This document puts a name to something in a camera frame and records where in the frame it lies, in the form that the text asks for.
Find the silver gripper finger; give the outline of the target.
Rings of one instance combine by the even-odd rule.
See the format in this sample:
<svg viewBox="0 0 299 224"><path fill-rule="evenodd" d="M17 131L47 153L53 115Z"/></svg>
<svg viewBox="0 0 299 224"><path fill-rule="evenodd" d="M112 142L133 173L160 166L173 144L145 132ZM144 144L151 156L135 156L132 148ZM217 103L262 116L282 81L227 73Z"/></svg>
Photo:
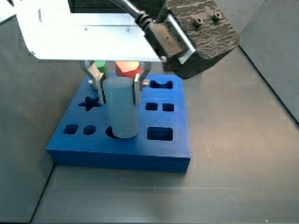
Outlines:
<svg viewBox="0 0 299 224"><path fill-rule="evenodd" d="M151 72L152 63L143 62L141 65L143 65L141 72L135 75L135 79L133 79L135 105L140 104L143 88L149 86L149 80L145 78L145 76Z"/></svg>

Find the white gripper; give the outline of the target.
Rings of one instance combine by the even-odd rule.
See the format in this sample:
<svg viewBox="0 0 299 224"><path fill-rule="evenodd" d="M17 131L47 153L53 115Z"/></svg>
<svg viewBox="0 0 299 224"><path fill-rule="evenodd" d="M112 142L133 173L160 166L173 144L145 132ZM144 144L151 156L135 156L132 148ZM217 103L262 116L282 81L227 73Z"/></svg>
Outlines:
<svg viewBox="0 0 299 224"><path fill-rule="evenodd" d="M83 60L100 103L105 75L92 60L159 60L125 13L72 13L68 0L13 0L13 9L29 53L40 60Z"/></svg>

